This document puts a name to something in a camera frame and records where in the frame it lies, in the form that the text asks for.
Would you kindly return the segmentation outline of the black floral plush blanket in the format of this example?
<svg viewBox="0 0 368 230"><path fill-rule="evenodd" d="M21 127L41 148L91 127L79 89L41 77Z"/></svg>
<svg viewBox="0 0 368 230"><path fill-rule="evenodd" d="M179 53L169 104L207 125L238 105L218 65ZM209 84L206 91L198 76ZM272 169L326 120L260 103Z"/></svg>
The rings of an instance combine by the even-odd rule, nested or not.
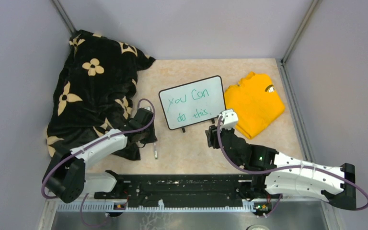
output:
<svg viewBox="0 0 368 230"><path fill-rule="evenodd" d="M50 156L127 125L132 117L138 72L155 62L128 43L85 30L74 33L69 46L46 129Z"/></svg>

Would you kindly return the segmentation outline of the aluminium frame post left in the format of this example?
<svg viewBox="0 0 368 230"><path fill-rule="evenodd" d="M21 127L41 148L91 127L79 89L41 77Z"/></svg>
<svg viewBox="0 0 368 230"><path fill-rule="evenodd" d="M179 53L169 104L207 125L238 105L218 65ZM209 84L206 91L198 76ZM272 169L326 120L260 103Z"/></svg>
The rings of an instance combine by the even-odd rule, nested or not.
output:
<svg viewBox="0 0 368 230"><path fill-rule="evenodd" d="M69 33L72 35L74 34L77 30L76 27L74 26L74 23L72 22L71 18L69 17L68 13L66 12L63 4L61 3L60 0L50 0L50 2L52 3L52 5L54 6L54 8L56 9L58 15L60 16L61 20L63 21L65 27L67 28L67 30L69 31Z"/></svg>

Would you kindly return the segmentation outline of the green whiteboard marker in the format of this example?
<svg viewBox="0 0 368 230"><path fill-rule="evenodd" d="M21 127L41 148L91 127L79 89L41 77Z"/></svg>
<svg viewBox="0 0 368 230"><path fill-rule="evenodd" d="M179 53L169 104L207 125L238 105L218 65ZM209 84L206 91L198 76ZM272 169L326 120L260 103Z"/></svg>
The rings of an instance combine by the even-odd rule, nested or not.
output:
<svg viewBox="0 0 368 230"><path fill-rule="evenodd" d="M156 142L153 143L153 151L154 151L154 158L157 160L158 159L158 152L157 152L157 143Z"/></svg>

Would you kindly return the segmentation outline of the aluminium frame post right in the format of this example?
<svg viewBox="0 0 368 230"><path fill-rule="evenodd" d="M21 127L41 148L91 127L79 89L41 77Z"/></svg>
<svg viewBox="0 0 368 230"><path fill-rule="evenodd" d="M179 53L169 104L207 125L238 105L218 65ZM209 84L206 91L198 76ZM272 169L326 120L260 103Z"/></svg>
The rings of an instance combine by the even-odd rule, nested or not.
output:
<svg viewBox="0 0 368 230"><path fill-rule="evenodd" d="M310 2L310 6L307 9L300 25L297 28L297 31L294 34L294 37L292 38L288 48L285 51L284 56L281 58L281 63L283 66L285 66L287 64L287 62L289 61L292 53L294 52L294 50L296 49L296 46L299 42L299 40L301 39L303 33L305 32L306 28L308 27L308 24L310 22L310 20L312 19L314 13L316 12L317 8L319 7L319 5L321 4L322 0L312 0Z"/></svg>

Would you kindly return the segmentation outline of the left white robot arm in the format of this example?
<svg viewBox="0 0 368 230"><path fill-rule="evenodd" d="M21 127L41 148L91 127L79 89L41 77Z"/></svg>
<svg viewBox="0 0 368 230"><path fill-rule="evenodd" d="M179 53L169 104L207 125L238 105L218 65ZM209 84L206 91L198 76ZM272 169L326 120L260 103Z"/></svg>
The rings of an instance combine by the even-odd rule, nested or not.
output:
<svg viewBox="0 0 368 230"><path fill-rule="evenodd" d="M55 152L42 179L42 195L49 199L47 193L51 192L52 198L64 203L85 194L121 197L125 186L115 172L88 173L87 170L113 153L132 153L132 146L137 142L153 142L154 118L152 111L140 108L121 129L111 129L80 147Z"/></svg>

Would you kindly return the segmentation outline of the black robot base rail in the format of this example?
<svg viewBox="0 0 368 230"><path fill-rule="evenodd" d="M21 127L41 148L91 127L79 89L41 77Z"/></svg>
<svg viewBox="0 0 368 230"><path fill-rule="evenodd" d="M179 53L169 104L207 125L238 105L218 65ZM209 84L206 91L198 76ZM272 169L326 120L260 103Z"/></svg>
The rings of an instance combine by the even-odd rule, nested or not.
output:
<svg viewBox="0 0 368 230"><path fill-rule="evenodd" d="M265 191L263 178L248 174L116 176L109 192L91 192L95 201L118 199L110 212L252 212L268 215L279 195Z"/></svg>

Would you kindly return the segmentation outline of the aluminium frame post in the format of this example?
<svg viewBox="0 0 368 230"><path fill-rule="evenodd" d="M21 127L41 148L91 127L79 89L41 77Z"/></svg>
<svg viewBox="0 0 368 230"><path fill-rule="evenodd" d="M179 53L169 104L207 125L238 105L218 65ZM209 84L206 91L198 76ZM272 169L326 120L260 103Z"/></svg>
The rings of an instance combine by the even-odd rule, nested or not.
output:
<svg viewBox="0 0 368 230"><path fill-rule="evenodd" d="M60 16L61 20L63 21L65 27L67 28L67 30L69 31L69 33L72 35L74 34L77 30L76 27L74 26L74 23L72 22L71 18L69 17L68 13L66 12L63 4L61 3L60 0L50 0L50 2L52 3L52 5L54 6L54 8L56 9L58 15Z"/></svg>
<svg viewBox="0 0 368 230"><path fill-rule="evenodd" d="M288 48L285 51L284 56L281 58L281 63L283 66L285 66L287 64L287 62L289 61L292 53L294 52L294 50L296 49L296 46L299 42L299 40L301 39L303 33L305 32L306 28L308 27L308 24L310 22L310 20L312 19L314 13L316 12L317 8L319 7L319 5L321 4L322 0L312 0L310 2L310 6L307 9L300 25L297 28L297 31L294 34L294 37L292 38Z"/></svg>

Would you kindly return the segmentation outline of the yellow folded sweatshirt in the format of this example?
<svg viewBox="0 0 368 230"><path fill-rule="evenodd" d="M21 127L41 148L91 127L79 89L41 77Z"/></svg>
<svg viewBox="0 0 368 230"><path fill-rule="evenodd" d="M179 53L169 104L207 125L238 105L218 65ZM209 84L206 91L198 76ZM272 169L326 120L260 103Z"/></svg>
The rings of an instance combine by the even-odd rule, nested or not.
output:
<svg viewBox="0 0 368 230"><path fill-rule="evenodd" d="M251 71L224 92L227 109L238 116L236 129L252 139L264 131L285 110L271 77Z"/></svg>

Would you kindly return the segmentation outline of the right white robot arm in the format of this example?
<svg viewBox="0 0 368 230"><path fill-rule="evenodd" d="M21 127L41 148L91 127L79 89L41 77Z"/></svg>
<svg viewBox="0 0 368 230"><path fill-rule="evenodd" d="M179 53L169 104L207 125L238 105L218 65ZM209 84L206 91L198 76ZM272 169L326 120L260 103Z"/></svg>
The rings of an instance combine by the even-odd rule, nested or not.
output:
<svg viewBox="0 0 368 230"><path fill-rule="evenodd" d="M276 149L249 144L233 129L210 126L207 145L222 151L237 170L251 174L255 197L270 195L308 196L344 210L357 210L355 166L326 166L298 160Z"/></svg>

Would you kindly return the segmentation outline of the black framed whiteboard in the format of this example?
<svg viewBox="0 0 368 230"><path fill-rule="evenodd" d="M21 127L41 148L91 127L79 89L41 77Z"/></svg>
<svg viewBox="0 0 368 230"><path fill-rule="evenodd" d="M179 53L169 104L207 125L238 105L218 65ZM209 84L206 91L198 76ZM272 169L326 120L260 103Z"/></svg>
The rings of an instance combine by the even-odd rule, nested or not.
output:
<svg viewBox="0 0 368 230"><path fill-rule="evenodd" d="M219 75L161 90L159 99L170 130L214 119L226 110Z"/></svg>

